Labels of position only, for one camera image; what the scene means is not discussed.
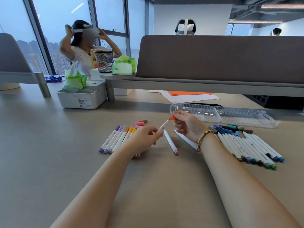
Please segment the black wire mesh cup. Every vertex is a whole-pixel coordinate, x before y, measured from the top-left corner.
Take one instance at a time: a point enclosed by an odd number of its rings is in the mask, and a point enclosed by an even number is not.
[[[112,72],[113,52],[112,51],[95,51],[98,72],[110,73]]]

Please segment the glass pane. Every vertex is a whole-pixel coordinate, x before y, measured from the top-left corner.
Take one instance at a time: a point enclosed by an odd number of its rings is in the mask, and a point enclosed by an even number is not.
[[[70,63],[59,51],[59,42],[66,35],[64,25],[72,26],[75,20],[84,20],[92,24],[88,0],[33,0],[33,2],[55,71],[64,75],[65,69],[70,68]]]
[[[248,36],[251,24],[234,24],[231,35]]]
[[[120,49],[122,54],[127,56],[126,38],[119,37],[119,36],[113,36],[113,35],[108,35],[108,36],[118,46],[118,48]],[[111,49],[111,46],[109,46],[109,44],[105,40],[101,40],[101,46]]]
[[[226,29],[226,34],[225,35],[230,36],[232,26],[233,26],[233,24],[228,24],[227,25],[227,29]]]
[[[154,34],[154,4],[149,2],[149,34]]]
[[[141,38],[145,35],[145,1],[128,0],[131,57],[138,62]]]
[[[125,33],[123,0],[95,0],[98,27]]]
[[[1,0],[0,33],[15,38],[33,72],[49,75],[23,0]]]

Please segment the clear plastic case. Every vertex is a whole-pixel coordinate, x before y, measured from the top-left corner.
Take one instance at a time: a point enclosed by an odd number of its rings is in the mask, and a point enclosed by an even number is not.
[[[221,117],[213,106],[191,103],[173,103],[170,105],[170,113],[175,110],[183,110],[195,115],[203,122],[220,122]]]
[[[264,128],[275,128],[277,121],[270,117],[265,111],[245,108],[230,108],[216,106],[223,124],[236,124],[240,126],[254,126]]]

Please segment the ceiling light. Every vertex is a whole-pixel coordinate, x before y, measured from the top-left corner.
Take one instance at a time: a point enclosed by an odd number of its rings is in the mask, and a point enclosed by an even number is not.
[[[80,7],[82,7],[84,5],[84,3],[81,3],[79,6],[77,6],[75,9],[73,9],[73,11],[71,13],[74,13],[76,10],[78,10]]]
[[[304,9],[304,4],[262,5],[261,9]]]
[[[228,24],[281,24],[282,21],[247,21],[247,20],[229,20]]]

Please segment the gold bracelet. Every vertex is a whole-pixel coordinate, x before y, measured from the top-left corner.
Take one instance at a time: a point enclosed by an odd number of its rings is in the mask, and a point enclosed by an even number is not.
[[[207,130],[205,133],[201,135],[199,140],[197,141],[197,148],[200,149],[201,142],[203,141],[203,138],[208,134],[208,133],[214,133],[212,130]]]

